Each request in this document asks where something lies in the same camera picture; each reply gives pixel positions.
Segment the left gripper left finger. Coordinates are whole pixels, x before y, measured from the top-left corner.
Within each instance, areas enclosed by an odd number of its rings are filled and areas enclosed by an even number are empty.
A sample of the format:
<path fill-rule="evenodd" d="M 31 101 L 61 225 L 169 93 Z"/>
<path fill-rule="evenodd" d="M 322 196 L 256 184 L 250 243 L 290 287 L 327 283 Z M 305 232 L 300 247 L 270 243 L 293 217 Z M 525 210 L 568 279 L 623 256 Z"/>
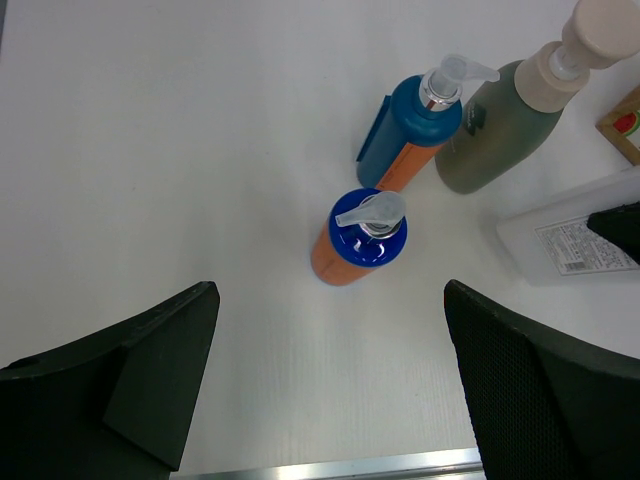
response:
<path fill-rule="evenodd" d="M 217 286 L 1 370 L 4 479 L 167 479 L 179 470 L 214 337 Z"/>

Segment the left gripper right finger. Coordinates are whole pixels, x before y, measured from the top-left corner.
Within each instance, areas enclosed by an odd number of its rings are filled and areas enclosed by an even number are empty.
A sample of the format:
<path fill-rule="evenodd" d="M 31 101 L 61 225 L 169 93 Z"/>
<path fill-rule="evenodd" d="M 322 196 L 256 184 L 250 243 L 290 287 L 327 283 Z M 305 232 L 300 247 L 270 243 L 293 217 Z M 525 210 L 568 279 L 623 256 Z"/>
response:
<path fill-rule="evenodd" d="M 444 311 L 489 479 L 636 479 L 639 361 L 457 281 Z"/>

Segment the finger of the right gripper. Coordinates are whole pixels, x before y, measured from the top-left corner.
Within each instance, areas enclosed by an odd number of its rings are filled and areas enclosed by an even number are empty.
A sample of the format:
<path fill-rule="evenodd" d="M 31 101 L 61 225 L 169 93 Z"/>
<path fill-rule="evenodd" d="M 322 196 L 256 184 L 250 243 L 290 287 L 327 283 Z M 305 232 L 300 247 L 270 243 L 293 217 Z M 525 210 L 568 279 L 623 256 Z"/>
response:
<path fill-rule="evenodd" d="M 590 214 L 587 219 L 587 228 L 639 263 L 640 205 L 638 202 Z"/>

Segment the white bottle dark cap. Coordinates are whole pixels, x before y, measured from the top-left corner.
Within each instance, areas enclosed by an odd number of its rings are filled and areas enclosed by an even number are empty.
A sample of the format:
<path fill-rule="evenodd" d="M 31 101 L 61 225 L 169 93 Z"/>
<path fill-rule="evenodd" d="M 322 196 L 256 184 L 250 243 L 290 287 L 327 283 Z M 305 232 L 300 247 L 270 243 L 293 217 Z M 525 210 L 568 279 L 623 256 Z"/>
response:
<path fill-rule="evenodd" d="M 497 223 L 498 238 L 532 285 L 637 283 L 639 264 L 587 226 L 589 216 L 639 201 L 639 169 L 566 190 Z"/>

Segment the watermelon print canvas bag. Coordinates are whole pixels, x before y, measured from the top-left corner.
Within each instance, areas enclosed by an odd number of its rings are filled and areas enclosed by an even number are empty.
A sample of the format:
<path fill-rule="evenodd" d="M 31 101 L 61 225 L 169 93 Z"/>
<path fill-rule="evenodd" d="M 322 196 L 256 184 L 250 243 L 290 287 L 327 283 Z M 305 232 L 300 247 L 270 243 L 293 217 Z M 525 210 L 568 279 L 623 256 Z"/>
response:
<path fill-rule="evenodd" d="M 596 129 L 633 166 L 639 165 L 639 94 L 636 86 L 596 123 Z"/>

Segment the green bottle beige cap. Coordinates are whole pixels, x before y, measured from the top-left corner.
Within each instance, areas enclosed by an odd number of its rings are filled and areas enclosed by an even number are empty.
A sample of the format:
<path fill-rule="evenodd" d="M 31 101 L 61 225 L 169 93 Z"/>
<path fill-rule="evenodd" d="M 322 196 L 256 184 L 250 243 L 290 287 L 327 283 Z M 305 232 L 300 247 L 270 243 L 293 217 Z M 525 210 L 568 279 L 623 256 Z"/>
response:
<path fill-rule="evenodd" d="M 444 184 L 470 194 L 535 152 L 594 70 L 639 51 L 639 6 L 634 1 L 579 1 L 561 38 L 500 68 L 463 109 L 457 132 L 435 156 Z"/>

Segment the blue orange spray bottle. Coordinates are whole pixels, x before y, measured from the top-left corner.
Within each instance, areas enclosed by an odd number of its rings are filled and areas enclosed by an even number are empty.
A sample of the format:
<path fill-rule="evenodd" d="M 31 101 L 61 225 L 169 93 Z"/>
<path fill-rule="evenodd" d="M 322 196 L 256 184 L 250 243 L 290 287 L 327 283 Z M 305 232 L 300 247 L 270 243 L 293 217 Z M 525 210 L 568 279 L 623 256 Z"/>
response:
<path fill-rule="evenodd" d="M 456 54 L 404 79 L 384 97 L 357 155 L 360 184 L 402 191 L 459 129 L 463 83 L 499 79 L 497 70 Z"/>

